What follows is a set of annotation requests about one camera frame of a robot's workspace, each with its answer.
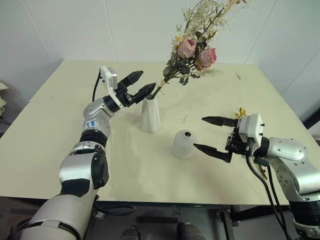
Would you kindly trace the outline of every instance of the floor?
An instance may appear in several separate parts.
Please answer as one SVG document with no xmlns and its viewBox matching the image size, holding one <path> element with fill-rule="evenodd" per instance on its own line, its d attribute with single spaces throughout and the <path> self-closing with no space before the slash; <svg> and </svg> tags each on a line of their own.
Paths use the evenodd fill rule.
<svg viewBox="0 0 320 240">
<path fill-rule="evenodd" d="M 5 240 L 10 225 L 24 218 L 29 218 L 36 207 L 22 202 L 0 197 L 0 240 Z M 179 222 L 190 222 L 206 237 L 206 240 L 225 240 L 222 222 L 217 212 L 205 208 L 179 207 L 137 207 L 135 213 L 128 216 L 107 216 L 90 223 L 86 240 L 118 240 L 127 226 L 135 225 L 141 233 L 142 240 L 176 240 L 176 224 L 137 223 L 136 217 L 174 217 Z M 288 232 L 292 239 L 298 238 L 290 212 L 285 213 Z M 233 227 L 235 240 L 284 240 L 284 234 L 274 216 L 247 220 Z"/>
</svg>

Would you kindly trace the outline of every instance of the person's foot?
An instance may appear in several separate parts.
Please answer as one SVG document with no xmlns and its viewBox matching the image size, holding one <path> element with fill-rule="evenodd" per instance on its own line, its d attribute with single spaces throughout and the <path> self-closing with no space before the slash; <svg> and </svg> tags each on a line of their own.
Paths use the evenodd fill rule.
<svg viewBox="0 0 320 240">
<path fill-rule="evenodd" d="M 126 228 L 119 240 L 140 240 L 140 234 L 135 226 Z"/>
<path fill-rule="evenodd" d="M 177 240 L 206 240 L 202 233 L 189 222 L 179 222 L 176 226 Z"/>
</svg>

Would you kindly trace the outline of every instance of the flower bouquet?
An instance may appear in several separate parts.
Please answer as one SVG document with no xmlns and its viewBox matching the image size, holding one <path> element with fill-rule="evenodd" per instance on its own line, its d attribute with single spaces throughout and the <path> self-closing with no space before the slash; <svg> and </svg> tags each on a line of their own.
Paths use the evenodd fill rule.
<svg viewBox="0 0 320 240">
<path fill-rule="evenodd" d="M 210 42 L 224 26 L 226 14 L 241 2 L 245 0 L 225 3 L 201 0 L 193 9 L 183 10 L 185 26 L 176 26 L 170 59 L 162 71 L 163 80 L 142 103 L 142 129 L 145 132 L 154 133 L 161 126 L 156 95 L 171 79 L 179 79 L 185 86 L 190 78 L 198 79 L 214 72 L 208 69 L 217 61 L 216 49 L 210 46 Z"/>
</svg>

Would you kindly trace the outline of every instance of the white wall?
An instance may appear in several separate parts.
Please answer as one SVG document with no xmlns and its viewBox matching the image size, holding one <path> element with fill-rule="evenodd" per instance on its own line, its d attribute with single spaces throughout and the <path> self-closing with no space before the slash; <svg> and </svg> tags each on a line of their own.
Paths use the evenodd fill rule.
<svg viewBox="0 0 320 240">
<path fill-rule="evenodd" d="M 14 119 L 63 59 L 165 62 L 198 0 L 0 0 L 0 81 Z M 297 116 L 320 105 L 320 1 L 249 0 L 216 39 L 219 63 L 258 64 Z"/>
</svg>

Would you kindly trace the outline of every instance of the tabletop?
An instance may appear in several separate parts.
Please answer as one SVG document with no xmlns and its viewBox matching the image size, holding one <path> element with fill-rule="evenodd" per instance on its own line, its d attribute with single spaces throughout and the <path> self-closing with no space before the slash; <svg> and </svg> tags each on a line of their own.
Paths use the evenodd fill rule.
<svg viewBox="0 0 320 240">
<path fill-rule="evenodd" d="M 113 67 L 119 79 L 143 70 L 131 93 L 159 81 L 164 67 L 164 63 L 63 61 L 0 139 L 1 196 L 48 199 L 59 193 L 60 164 L 79 141 L 82 112 L 102 65 Z M 106 148 L 110 180 L 98 192 L 102 201 L 269 204 L 264 187 L 241 156 L 225 163 L 195 150 L 182 160 L 171 151 L 174 136 L 182 129 L 195 133 L 198 143 L 223 151 L 233 129 L 201 118 L 231 118 L 239 107 L 261 114 L 264 136 L 302 142 L 310 161 L 320 168 L 320 148 L 257 66 L 214 68 L 215 74 L 191 79 L 186 86 L 173 80 L 163 88 L 158 95 L 161 128 L 155 133 L 141 130 L 141 103 L 116 114 Z M 104 95 L 99 86 L 96 96 Z M 288 204 L 274 182 L 280 203 Z"/>
</svg>

